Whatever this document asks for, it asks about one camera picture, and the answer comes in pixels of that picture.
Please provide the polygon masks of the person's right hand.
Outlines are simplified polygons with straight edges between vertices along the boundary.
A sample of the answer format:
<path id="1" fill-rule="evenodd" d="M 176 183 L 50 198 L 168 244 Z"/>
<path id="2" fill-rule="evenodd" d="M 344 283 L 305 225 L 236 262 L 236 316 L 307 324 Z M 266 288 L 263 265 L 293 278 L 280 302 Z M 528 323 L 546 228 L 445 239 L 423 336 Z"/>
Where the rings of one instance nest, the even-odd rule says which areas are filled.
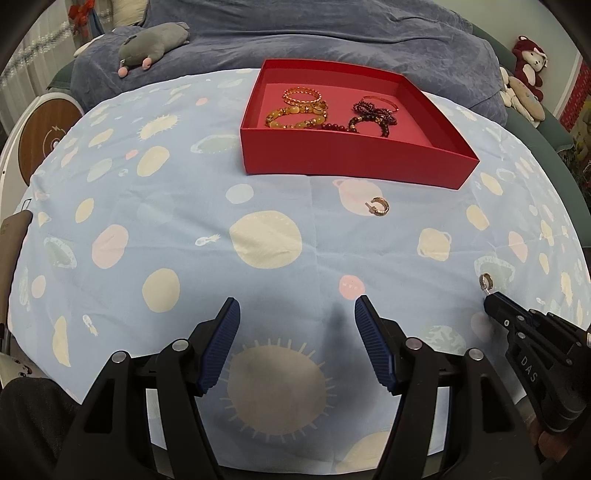
<path id="1" fill-rule="evenodd" d="M 543 456 L 555 462 L 560 462 L 571 448 L 571 442 L 567 435 L 552 435 L 546 432 L 536 416 L 530 423 L 529 435 L 532 443 L 539 447 Z"/>

